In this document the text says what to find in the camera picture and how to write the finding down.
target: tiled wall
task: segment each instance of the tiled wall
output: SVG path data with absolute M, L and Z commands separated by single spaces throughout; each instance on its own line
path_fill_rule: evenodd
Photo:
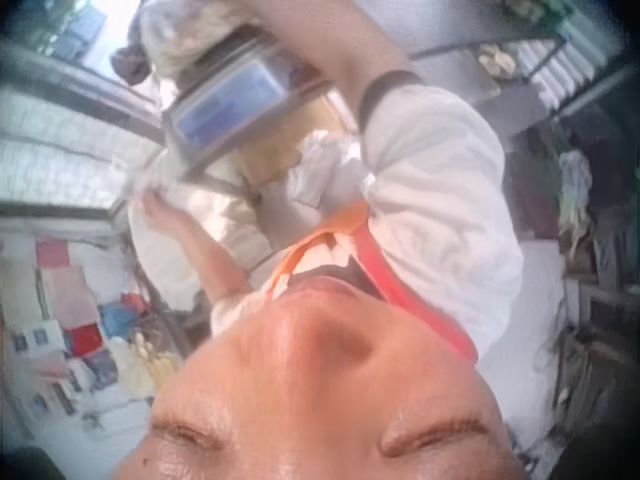
M 108 208 L 122 187 L 112 162 L 135 168 L 159 149 L 9 86 L 0 88 L 0 105 L 0 201 Z

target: skin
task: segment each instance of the skin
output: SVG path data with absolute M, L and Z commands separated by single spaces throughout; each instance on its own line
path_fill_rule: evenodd
M 348 0 L 246 0 L 357 109 L 408 61 Z M 148 221 L 176 239 L 215 302 L 244 273 L 157 192 Z M 156 398 L 119 479 L 494 479 L 513 466 L 496 401 L 426 324 L 316 277 L 211 338 Z

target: weighing scale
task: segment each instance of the weighing scale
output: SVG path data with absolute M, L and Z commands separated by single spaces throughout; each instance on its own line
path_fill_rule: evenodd
M 184 167 L 182 179 L 246 196 L 201 174 L 283 114 L 324 94 L 330 83 L 273 37 L 243 27 L 183 72 L 177 86 L 181 93 L 163 124 L 167 144 Z

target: hand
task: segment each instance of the hand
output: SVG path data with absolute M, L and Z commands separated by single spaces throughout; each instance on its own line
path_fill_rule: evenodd
M 149 225 L 170 237 L 180 233 L 189 219 L 187 212 L 170 205 L 160 192 L 154 189 L 147 189 L 142 194 L 142 208 Z

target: lip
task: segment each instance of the lip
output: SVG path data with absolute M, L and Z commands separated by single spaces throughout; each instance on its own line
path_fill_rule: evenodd
M 287 288 L 279 298 L 283 298 L 292 295 L 296 292 L 304 290 L 313 290 L 316 292 L 335 293 L 337 295 L 343 295 L 346 297 L 356 298 L 356 295 L 340 280 L 336 280 L 332 277 L 320 276 L 309 277 L 296 282 L 291 287 Z

